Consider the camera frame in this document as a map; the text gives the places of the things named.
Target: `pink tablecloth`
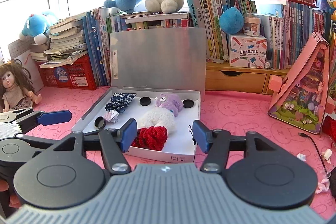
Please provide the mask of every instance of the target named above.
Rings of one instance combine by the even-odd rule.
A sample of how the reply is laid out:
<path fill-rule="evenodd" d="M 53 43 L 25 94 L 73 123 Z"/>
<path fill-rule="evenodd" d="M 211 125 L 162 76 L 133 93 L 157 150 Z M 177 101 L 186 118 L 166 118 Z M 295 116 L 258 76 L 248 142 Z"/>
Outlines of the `pink tablecloth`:
<path fill-rule="evenodd" d="M 70 129 L 83 115 L 83 113 L 106 91 L 106 87 L 95 91 L 71 90 L 45 87 L 41 90 L 43 100 L 36 110 L 55 111 L 69 109 L 73 118 L 68 123 L 47 127 L 38 126 L 29 135 L 61 139 L 70 133 Z M 210 129 L 222 128 L 233 135 L 245 135 L 247 131 L 254 130 L 286 149 L 293 155 L 302 153 L 306 155 L 306 162 L 318 174 L 322 180 L 320 170 L 323 168 L 319 156 L 312 142 L 298 136 L 298 130 L 267 115 L 270 96 L 242 93 L 242 92 L 206 92 L 201 103 L 201 121 Z M 311 135 L 320 151 L 332 147 L 331 140 L 327 135 Z M 88 159 L 95 161 L 103 167 L 100 152 L 89 151 Z M 127 156 L 130 165 L 134 167 L 138 163 L 161 163 L 159 161 L 146 160 Z M 195 163 L 199 167 L 205 155 L 197 148 Z M 243 158 L 242 152 L 231 152 L 228 166 Z M 333 169 L 336 163 L 335 154 L 331 156 L 331 164 L 326 166 Z M 330 192 L 320 193 L 314 197 L 311 207 L 324 218 L 330 218 L 335 213 L 335 200 Z"/>

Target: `white box with pencils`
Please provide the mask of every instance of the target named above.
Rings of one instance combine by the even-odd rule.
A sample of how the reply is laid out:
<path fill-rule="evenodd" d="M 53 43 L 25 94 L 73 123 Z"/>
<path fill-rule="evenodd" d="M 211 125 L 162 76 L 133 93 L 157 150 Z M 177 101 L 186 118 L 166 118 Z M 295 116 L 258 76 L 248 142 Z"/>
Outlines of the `white box with pencils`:
<path fill-rule="evenodd" d="M 263 69 L 265 66 L 267 39 L 245 34 L 230 35 L 230 66 Z"/>

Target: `red yarn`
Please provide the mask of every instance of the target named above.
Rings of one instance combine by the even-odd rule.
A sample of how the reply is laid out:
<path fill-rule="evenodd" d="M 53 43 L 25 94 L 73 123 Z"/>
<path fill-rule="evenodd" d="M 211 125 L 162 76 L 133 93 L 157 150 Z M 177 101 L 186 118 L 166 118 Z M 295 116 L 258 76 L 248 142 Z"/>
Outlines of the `red yarn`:
<path fill-rule="evenodd" d="M 322 125 L 322 132 L 329 135 L 336 142 L 336 121 L 326 116 Z"/>
<path fill-rule="evenodd" d="M 132 146 L 161 151 L 167 138 L 165 127 L 140 128 Z"/>

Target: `doll hair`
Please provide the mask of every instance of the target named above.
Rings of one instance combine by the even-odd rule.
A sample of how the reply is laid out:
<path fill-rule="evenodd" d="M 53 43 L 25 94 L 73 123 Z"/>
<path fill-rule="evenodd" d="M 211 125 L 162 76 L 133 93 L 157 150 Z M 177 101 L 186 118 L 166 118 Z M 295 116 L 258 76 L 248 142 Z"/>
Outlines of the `doll hair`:
<path fill-rule="evenodd" d="M 13 74 L 15 78 L 15 83 L 21 88 L 23 94 L 25 94 L 23 88 L 26 88 L 27 90 L 35 93 L 35 89 L 31 81 L 32 77 L 30 75 L 30 72 L 22 66 L 20 60 L 10 60 L 7 63 L 1 65 L 0 77 L 2 77 L 8 71 Z M 2 81 L 0 81 L 0 85 L 2 88 L 2 94 L 4 94 L 6 92 L 6 89 L 2 85 Z"/>

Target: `bookshelf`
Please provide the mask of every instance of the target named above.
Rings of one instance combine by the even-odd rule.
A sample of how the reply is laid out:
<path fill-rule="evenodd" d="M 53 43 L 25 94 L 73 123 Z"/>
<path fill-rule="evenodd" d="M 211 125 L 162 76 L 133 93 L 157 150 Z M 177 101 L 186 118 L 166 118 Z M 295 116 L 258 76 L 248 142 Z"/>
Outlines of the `bookshelf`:
<path fill-rule="evenodd" d="M 241 92 L 253 92 L 272 95 L 273 91 L 268 89 L 268 82 L 271 75 L 282 78 L 286 76 L 289 69 L 257 69 L 230 67 L 229 63 L 207 63 L 205 76 L 206 90 L 235 90 Z"/>

